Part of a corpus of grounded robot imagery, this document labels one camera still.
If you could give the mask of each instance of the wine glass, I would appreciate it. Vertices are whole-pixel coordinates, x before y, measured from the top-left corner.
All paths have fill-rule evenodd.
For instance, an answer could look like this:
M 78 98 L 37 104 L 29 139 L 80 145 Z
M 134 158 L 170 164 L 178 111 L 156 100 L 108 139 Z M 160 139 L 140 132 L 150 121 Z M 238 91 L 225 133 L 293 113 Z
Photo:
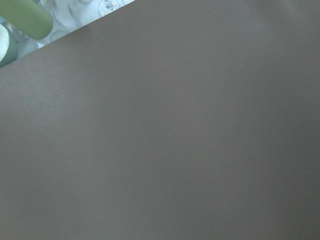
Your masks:
M 100 17 L 103 17 L 124 5 L 125 2 L 123 0 L 101 0 L 98 6 L 98 13 Z

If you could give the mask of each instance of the table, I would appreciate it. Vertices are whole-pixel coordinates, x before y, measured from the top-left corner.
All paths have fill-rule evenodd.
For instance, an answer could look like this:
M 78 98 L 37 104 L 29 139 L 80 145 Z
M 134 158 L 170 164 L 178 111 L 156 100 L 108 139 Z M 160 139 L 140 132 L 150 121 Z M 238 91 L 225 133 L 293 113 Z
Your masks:
M 0 69 L 0 239 L 319 239 L 319 11 L 136 0 Z

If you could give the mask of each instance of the green bottle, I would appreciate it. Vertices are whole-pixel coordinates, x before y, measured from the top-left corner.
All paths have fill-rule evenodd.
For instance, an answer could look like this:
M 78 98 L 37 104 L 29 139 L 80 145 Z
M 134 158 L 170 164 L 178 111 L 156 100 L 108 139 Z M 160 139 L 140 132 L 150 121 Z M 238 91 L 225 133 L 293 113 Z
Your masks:
M 54 24 L 52 16 L 34 0 L 0 0 L 0 16 L 35 40 L 48 36 Z

